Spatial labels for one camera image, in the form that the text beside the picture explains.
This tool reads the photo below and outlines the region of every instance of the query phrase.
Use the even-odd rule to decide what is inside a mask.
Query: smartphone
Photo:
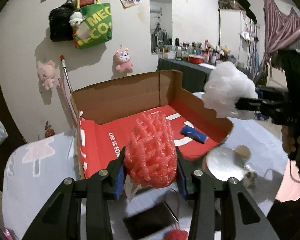
[[[161,202],[133,217],[123,219],[123,222],[131,238],[138,240],[178,222],[178,219],[168,204]]]

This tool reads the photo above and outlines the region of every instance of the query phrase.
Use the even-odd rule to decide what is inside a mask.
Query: blue wrapper
[[[206,136],[205,134],[197,131],[196,129],[185,125],[182,130],[180,131],[180,133],[184,136],[188,136],[191,139],[200,142],[200,143],[205,143],[208,139],[208,136]]]

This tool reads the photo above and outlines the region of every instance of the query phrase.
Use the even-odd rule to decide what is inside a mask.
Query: pink stuffed bear
[[[131,73],[133,64],[130,62],[130,59],[131,59],[131,57],[128,54],[128,49],[127,48],[123,51],[117,51],[113,56],[114,62],[116,64],[118,64],[116,66],[117,71],[122,73],[125,70],[127,70]]]
[[[38,75],[45,90],[53,88],[54,77],[56,76],[55,66],[56,64],[52,60],[45,64],[39,62]]]

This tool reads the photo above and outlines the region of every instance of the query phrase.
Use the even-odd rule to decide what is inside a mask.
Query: red pom-pom
[[[151,114],[136,120],[124,165],[136,185],[163,188],[176,178],[177,153],[170,120]]]
[[[175,229],[170,232],[168,232],[164,240],[187,240],[188,238],[188,232],[184,230]]]

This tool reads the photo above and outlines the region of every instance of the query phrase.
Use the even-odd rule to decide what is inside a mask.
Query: cardboard box
[[[105,169],[117,158],[130,140],[136,119],[145,114],[165,114],[171,120],[176,146],[184,157],[197,158],[222,143],[229,136],[233,124],[216,118],[216,112],[206,109],[200,98],[181,88],[182,73],[165,70],[133,75],[91,85],[71,96],[79,118],[77,149],[82,165],[81,177]],[[192,125],[205,133],[205,144],[180,135],[185,125]]]

